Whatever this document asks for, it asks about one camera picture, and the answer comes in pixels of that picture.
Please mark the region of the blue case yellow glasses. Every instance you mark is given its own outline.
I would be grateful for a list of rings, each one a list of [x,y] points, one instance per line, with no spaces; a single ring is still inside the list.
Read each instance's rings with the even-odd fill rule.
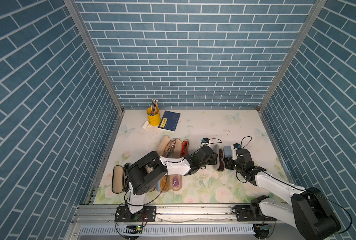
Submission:
[[[225,146],[223,148],[223,155],[225,159],[232,159],[232,149],[231,146]]]

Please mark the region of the plaid case red glasses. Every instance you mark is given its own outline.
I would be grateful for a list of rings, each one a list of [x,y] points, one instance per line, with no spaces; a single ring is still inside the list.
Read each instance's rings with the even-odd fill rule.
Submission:
[[[179,159],[181,157],[186,156],[188,153],[188,145],[189,145],[188,139],[184,141],[181,141],[180,139],[176,139],[174,150],[173,150],[173,158]]]

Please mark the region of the grey case tortoise glasses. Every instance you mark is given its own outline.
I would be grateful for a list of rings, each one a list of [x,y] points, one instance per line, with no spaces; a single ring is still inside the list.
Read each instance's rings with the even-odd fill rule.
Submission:
[[[215,145],[213,147],[213,151],[214,153],[217,154],[216,159],[215,159],[215,165],[213,166],[213,168],[218,171],[218,172],[223,172],[225,169],[224,166],[224,154],[223,154],[223,149],[219,147],[219,145]]]

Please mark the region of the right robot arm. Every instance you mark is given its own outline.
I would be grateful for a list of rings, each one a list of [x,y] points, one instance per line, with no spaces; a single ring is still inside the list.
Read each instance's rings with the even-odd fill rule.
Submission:
[[[296,228],[307,240],[323,240],[341,230],[341,224],[328,199],[317,188],[303,188],[270,174],[256,166],[249,150],[223,148],[224,167],[234,170],[238,176],[282,199],[274,201],[267,195],[251,201],[253,216],[273,217]]]

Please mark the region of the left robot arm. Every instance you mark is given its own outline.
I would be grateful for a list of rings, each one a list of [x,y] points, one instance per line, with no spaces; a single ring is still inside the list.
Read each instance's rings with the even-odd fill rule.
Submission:
[[[126,205],[131,214],[137,214],[144,208],[145,194],[164,176],[189,176],[201,168],[214,165],[218,154],[209,146],[202,146],[191,155],[179,159],[161,157],[152,151],[132,164],[128,169],[129,199]]]

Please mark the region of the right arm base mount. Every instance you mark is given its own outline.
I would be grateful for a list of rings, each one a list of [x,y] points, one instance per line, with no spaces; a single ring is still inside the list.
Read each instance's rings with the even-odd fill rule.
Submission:
[[[266,220],[266,217],[256,205],[237,205],[234,206],[231,211],[236,215],[238,222],[263,222]]]

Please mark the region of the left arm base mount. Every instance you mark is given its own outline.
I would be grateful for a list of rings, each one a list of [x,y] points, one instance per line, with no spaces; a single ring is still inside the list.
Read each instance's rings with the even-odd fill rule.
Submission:
[[[135,214],[129,210],[129,206],[120,206],[116,210],[115,221],[117,223],[142,223],[155,222],[157,214],[156,206],[144,206],[143,209]]]

